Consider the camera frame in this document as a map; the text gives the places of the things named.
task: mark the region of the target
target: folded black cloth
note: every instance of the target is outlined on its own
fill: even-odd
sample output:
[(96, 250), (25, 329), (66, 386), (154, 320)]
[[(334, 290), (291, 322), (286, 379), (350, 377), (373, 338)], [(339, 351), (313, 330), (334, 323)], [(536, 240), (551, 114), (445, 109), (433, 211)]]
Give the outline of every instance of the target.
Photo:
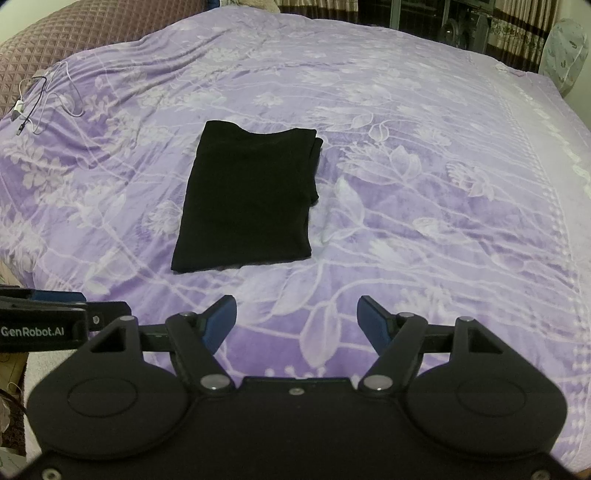
[(187, 185), (172, 270), (302, 260), (322, 140), (294, 128), (253, 134), (206, 123)]

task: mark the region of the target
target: black mount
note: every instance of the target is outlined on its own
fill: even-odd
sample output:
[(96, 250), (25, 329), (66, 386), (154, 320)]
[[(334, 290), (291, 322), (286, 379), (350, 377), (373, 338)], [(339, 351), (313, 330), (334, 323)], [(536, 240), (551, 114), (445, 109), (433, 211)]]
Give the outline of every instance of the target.
[[(475, 319), (430, 325), (361, 297), (358, 323), (379, 357), (358, 389), (266, 377), (237, 388), (213, 356), (235, 324), (233, 297), (139, 326), (123, 302), (60, 295), (0, 290), (0, 332), (63, 332), (44, 343), (2, 334), (0, 351), (70, 349), (100, 330), (31, 392), (43, 454), (18, 480), (575, 478), (549, 455), (567, 414), (561, 391)], [(177, 375), (146, 351), (169, 352)], [(435, 352), (449, 362), (417, 376)]]

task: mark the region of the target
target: brown curtain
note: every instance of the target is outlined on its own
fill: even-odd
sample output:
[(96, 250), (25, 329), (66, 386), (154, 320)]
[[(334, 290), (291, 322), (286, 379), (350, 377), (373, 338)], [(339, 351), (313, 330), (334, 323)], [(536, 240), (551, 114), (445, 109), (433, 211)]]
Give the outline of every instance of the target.
[(560, 0), (496, 0), (486, 54), (509, 67), (537, 72)]
[(358, 23), (357, 0), (277, 0), (284, 14), (298, 14), (308, 18), (327, 18)]

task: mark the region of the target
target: purple bedspread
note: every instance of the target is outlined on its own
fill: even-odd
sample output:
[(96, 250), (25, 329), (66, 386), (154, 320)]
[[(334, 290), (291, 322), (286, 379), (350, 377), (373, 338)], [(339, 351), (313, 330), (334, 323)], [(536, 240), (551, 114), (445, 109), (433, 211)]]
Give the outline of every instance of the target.
[[(60, 66), (37, 135), (0, 122), (0, 260), (26, 285), (125, 300), (144, 324), (234, 295), (238, 326), (217, 358), (236, 379), (357, 382), (376, 358), (361, 295), (433, 323), (471, 315), (560, 386), (570, 409), (554, 454), (591, 465), (591, 135), (548, 79), (385, 28), (245, 7), (68, 68), (80, 118), (59, 106), (81, 108)], [(318, 130), (312, 258), (171, 272), (210, 119)]]

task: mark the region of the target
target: metal pin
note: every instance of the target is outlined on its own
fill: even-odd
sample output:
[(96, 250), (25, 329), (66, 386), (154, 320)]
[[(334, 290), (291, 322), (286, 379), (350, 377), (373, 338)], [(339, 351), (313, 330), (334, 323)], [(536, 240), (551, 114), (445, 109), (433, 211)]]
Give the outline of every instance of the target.
[(394, 382), (386, 375), (370, 375), (363, 379), (363, 384), (371, 390), (381, 391), (392, 387)]
[(550, 472), (548, 470), (538, 470), (533, 473), (531, 480), (550, 480)]
[(222, 374), (205, 375), (201, 379), (201, 385), (208, 390), (221, 390), (230, 384), (230, 379)]
[(46, 468), (41, 472), (43, 480), (61, 480), (61, 473), (55, 468)]

